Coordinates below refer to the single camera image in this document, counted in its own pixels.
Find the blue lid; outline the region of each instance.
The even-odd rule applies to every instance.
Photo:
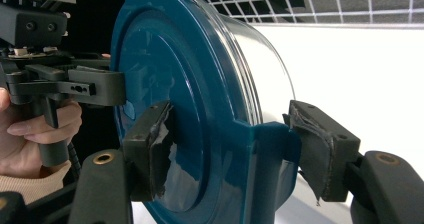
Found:
[[[159,223],[269,222],[294,187],[300,141],[284,124],[252,125],[255,101],[243,93],[254,83],[240,80],[220,21],[202,0],[126,0],[117,18],[121,140],[152,104],[175,110],[166,191],[145,203]]]

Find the beige knit sleeve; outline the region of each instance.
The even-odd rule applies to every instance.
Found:
[[[24,197],[25,203],[29,204],[62,188],[63,178],[70,167],[71,162],[67,161],[58,171],[40,179],[0,176],[0,192],[19,192]]]

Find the wire rack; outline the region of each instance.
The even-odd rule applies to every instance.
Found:
[[[205,1],[247,23],[424,24],[424,0]]]

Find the round lid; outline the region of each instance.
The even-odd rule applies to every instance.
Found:
[[[151,105],[170,100],[175,110],[165,193],[146,203],[155,219],[240,222],[254,184],[255,125],[280,120],[293,98],[272,46],[202,0],[126,0],[112,70],[126,80],[127,103],[115,111],[121,139]]]

